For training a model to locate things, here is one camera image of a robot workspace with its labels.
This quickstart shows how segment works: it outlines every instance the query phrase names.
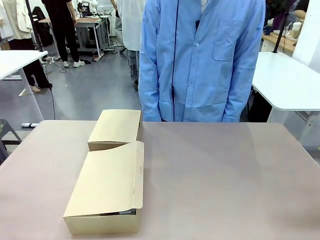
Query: box flap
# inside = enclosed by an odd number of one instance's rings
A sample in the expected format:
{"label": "box flap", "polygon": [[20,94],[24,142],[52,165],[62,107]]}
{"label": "box flap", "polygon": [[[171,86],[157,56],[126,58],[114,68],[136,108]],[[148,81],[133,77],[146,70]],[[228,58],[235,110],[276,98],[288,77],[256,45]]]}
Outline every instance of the box flap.
{"label": "box flap", "polygon": [[137,140],[140,121],[140,110],[103,110],[88,142],[132,143]]}
{"label": "box flap", "polygon": [[89,152],[64,217],[116,213],[143,206],[144,144]]}

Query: desk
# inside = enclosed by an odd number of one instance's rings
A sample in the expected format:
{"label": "desk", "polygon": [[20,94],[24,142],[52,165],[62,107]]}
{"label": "desk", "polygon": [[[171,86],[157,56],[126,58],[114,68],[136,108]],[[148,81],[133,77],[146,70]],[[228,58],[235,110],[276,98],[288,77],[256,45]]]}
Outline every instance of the desk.
{"label": "desk", "polygon": [[289,112],[306,121],[302,143],[320,113],[320,74],[282,53],[260,52],[252,85],[272,106],[268,122],[284,124]]}
{"label": "desk", "polygon": [[[40,20],[39,23],[48,23],[51,29],[51,35],[54,40],[54,44],[56,47],[56,50],[58,52],[57,47],[57,41],[53,32],[53,26],[50,21],[50,18],[46,18],[43,20]],[[103,51],[105,50],[112,50],[109,38],[109,32],[108,29],[103,27],[103,21],[100,18],[96,17],[81,17],[77,19],[77,24],[74,26],[76,29],[76,34],[79,40],[80,48],[78,49],[80,52],[95,52],[98,53],[98,60],[102,57],[104,54]],[[86,42],[89,41],[89,35],[87,28],[93,28],[94,31],[94,38],[95,38],[95,46],[96,48],[86,47]]]}
{"label": "desk", "polygon": [[37,116],[37,120],[39,122],[43,121],[44,118],[41,114],[34,93],[30,88],[23,67],[40,59],[41,57],[47,54],[47,51],[39,52],[33,50],[0,51],[0,80],[17,71],[19,72],[22,81],[24,82],[24,87],[26,89],[30,104],[34,109],[34,112]]}
{"label": "desk", "polygon": [[95,123],[43,121],[2,164],[2,239],[319,240],[320,168],[266,123],[144,122],[139,232],[72,237],[63,214]]}
{"label": "desk", "polygon": [[[272,52],[275,49],[278,40],[278,35],[274,33],[271,33],[270,35],[262,35],[262,39],[263,45],[261,52]],[[289,57],[292,57],[296,49],[294,43],[296,42],[289,38],[282,37],[279,44],[278,52],[283,52],[284,50],[284,54],[286,54]]]}

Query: chair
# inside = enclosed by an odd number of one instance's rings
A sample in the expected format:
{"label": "chair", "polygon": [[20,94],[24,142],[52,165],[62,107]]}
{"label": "chair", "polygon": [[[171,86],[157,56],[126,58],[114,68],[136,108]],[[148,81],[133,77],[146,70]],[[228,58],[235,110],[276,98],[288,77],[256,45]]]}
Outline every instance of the chair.
{"label": "chair", "polygon": [[[2,140],[2,138],[11,132],[17,140]],[[7,152],[6,145],[19,145],[22,142],[21,138],[15,132],[15,130],[10,126],[7,120],[0,119],[0,165],[9,156]]]}

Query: person in blue shirt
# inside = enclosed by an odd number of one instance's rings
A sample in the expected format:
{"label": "person in blue shirt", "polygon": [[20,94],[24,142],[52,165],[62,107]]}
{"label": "person in blue shirt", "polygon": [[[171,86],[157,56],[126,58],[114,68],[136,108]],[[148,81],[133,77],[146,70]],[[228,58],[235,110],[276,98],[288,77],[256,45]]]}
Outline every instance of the person in blue shirt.
{"label": "person in blue shirt", "polygon": [[265,0],[148,0],[139,73],[144,120],[238,122],[265,10]]}

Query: cardboard box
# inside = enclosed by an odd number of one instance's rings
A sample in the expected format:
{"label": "cardboard box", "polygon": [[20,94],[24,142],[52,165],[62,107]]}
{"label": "cardboard box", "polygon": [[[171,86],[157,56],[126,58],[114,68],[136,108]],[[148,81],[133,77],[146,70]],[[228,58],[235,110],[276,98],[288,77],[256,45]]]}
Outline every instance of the cardboard box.
{"label": "cardboard box", "polygon": [[[89,152],[64,213],[73,235],[136,233],[143,206],[144,144]],[[133,214],[124,211],[133,210]]]}
{"label": "cardboard box", "polygon": [[103,110],[88,140],[90,151],[113,149],[140,139],[140,110]]}

